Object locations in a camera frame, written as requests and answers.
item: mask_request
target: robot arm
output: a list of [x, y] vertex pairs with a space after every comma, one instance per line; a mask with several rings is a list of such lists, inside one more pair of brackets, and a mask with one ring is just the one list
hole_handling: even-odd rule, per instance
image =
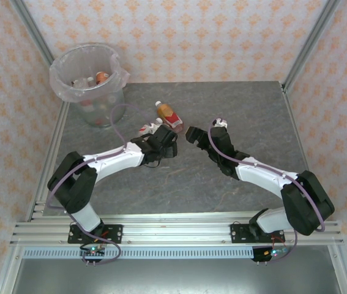
[[189, 127], [185, 136], [190, 143], [197, 141], [197, 147], [207, 151], [209, 158], [217, 163], [224, 175], [253, 183], [283, 200], [283, 208], [264, 209], [251, 219], [249, 230], [257, 240], [261, 235], [289, 228], [293, 228], [303, 235], [310, 235], [320, 225], [312, 206], [286, 176], [301, 183], [314, 201], [323, 219], [327, 219], [335, 211], [329, 197], [313, 173], [306, 170], [298, 174], [272, 167], [282, 174], [280, 176], [265, 168], [257, 167], [257, 165], [264, 164], [249, 154], [235, 150], [226, 128], [227, 123], [225, 121], [216, 120], [211, 129], [212, 140], [223, 154], [240, 160], [241, 163], [220, 156], [211, 146], [207, 132], [204, 130]]
[[55, 193], [56, 199], [70, 213], [79, 225], [94, 236], [100, 236], [104, 223], [90, 204], [90, 197], [96, 182], [120, 170], [138, 167], [163, 158], [177, 155], [177, 135], [166, 125], [161, 125], [154, 134], [132, 139], [123, 146], [104, 153], [81, 156], [77, 152], [66, 155], [48, 182], [52, 191], [57, 183], [74, 167], [89, 162], [70, 176]]

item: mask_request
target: orange bottle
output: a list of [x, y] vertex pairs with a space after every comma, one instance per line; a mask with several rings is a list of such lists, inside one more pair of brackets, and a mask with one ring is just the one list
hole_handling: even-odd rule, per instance
[[161, 101], [157, 101], [155, 106], [157, 107], [159, 117], [162, 118], [163, 122], [170, 126], [175, 133], [179, 133], [184, 129], [183, 121], [168, 104], [162, 104]]

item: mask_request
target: wallpaper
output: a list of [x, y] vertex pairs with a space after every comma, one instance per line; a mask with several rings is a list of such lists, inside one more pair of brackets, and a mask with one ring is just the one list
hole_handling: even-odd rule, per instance
[[347, 236], [347, 0], [289, 94], [310, 167], [320, 177]]
[[117, 49], [130, 82], [283, 81], [326, 0], [26, 0], [55, 56]]
[[27, 30], [0, 1], [0, 270], [37, 187], [60, 103]]

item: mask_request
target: trash bin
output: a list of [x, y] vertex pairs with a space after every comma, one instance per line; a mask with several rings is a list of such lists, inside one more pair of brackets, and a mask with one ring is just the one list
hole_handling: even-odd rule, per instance
[[[110, 125], [113, 107], [124, 103], [123, 87], [130, 74], [120, 67], [119, 55], [101, 43], [78, 45], [54, 60], [50, 67], [50, 85], [55, 94], [66, 102], [73, 102], [80, 115], [92, 126]], [[109, 78], [98, 85], [75, 88], [72, 82], [96, 77], [106, 72]], [[123, 117], [124, 107], [118, 107], [113, 122]]]

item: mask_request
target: stone-textured surface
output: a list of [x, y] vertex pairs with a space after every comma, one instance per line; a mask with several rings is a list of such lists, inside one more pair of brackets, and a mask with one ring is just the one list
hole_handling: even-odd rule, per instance
[[[124, 96], [151, 119], [157, 116], [157, 100], [168, 102], [186, 126], [206, 129], [216, 116], [222, 116], [236, 149], [288, 171], [305, 168], [277, 82], [129, 84]], [[129, 140], [143, 123], [128, 108], [118, 128]], [[74, 150], [94, 154], [120, 144], [112, 128], [91, 127], [70, 107], [57, 164]], [[159, 168], [131, 168], [101, 180], [91, 198], [97, 213], [252, 211], [281, 206], [282, 201], [270, 192], [223, 175], [207, 152], [185, 140], [184, 132], [177, 144], [178, 156], [161, 161]]]

